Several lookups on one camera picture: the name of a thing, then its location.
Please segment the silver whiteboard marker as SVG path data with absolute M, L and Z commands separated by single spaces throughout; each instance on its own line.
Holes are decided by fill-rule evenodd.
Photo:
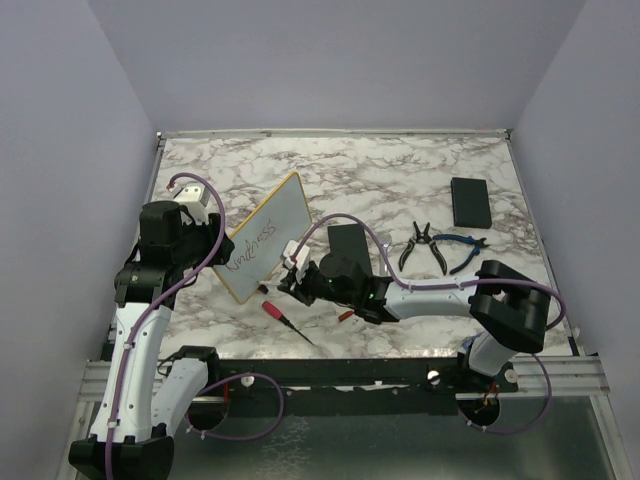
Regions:
M 271 289 L 277 289 L 279 287 L 278 283 L 273 283 L 273 282 L 263 282 L 259 285 L 258 289 L 260 291 L 265 291 L 268 292 Z

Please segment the yellow framed whiteboard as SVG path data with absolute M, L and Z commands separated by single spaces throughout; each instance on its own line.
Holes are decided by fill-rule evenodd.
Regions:
M 298 173 L 290 173 L 232 233 L 234 250 L 214 271 L 242 305 L 282 263 L 288 242 L 301 239 L 312 224 Z

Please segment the red marker cap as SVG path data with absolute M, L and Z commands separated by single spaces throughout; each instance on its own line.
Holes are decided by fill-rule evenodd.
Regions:
M 346 311 L 346 312 L 342 313 L 342 314 L 338 317 L 338 321 L 339 321 L 339 322 L 343 322 L 343 321 L 347 320 L 348 318 L 350 318 L 350 317 L 351 317 L 351 316 L 353 316 L 353 315 L 354 315 L 354 311 L 353 311 L 353 310 Z

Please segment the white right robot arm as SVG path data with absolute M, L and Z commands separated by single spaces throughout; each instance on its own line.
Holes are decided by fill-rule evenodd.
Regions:
M 310 306 L 340 304 L 368 323 L 426 316 L 475 319 L 482 332 L 467 346 L 459 367 L 461 383 L 481 391 L 518 353 L 543 350 L 551 290 L 498 261 L 485 261 L 472 274 L 450 279 L 403 280 L 366 273 L 347 258 L 329 254 L 303 269 L 287 268 L 278 290 Z

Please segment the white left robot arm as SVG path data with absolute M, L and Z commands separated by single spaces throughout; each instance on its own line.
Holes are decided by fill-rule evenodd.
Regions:
M 165 479 L 175 432 L 196 394 L 220 385 L 216 356 L 185 355 L 155 385 L 159 350 L 177 293 L 202 269 L 225 264 L 233 242 L 223 212 L 195 202 L 143 206 L 136 244 L 114 280 L 115 344 L 102 401 L 87 438 L 71 444 L 69 462 L 88 479 Z

